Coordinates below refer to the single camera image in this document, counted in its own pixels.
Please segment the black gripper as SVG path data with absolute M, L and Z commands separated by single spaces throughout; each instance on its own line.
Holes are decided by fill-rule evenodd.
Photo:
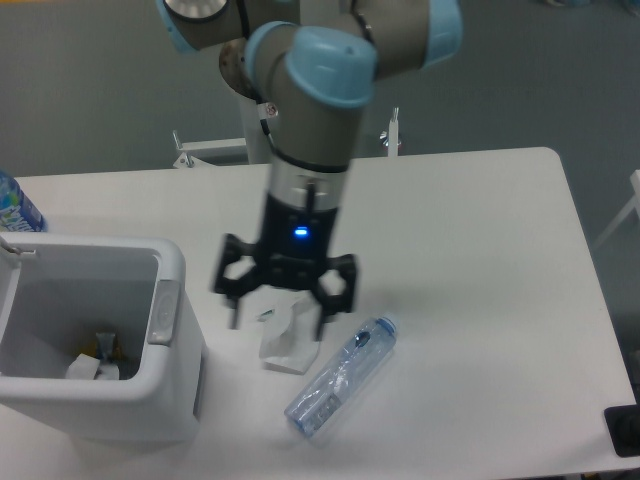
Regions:
M 346 254 L 328 258 L 337 215 L 337 209 L 308 213 L 268 194 L 256 243 L 247 243 L 231 233 L 223 236 L 211 291 L 222 295 L 231 309 L 230 329 L 240 326 L 242 299 L 263 285 L 310 291 L 320 306 L 316 341 L 322 340 L 324 327 L 331 317 L 353 311 L 357 257 Z M 250 260 L 251 265 L 231 275 L 232 267 L 242 260 Z M 321 281 L 330 271 L 335 271 L 343 282 L 338 293 L 329 293 Z

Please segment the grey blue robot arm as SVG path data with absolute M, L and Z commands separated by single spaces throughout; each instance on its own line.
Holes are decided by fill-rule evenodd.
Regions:
M 160 1 L 182 51 L 245 43 L 243 72 L 274 104 L 264 131 L 271 170 L 258 238 L 224 237 L 212 289 L 232 308 L 261 286 L 307 291 L 318 328 L 353 309 L 357 263 L 329 256 L 364 110 L 379 79 L 425 69 L 457 53 L 456 1 L 353 1 L 329 22 L 304 25 L 296 1 Z

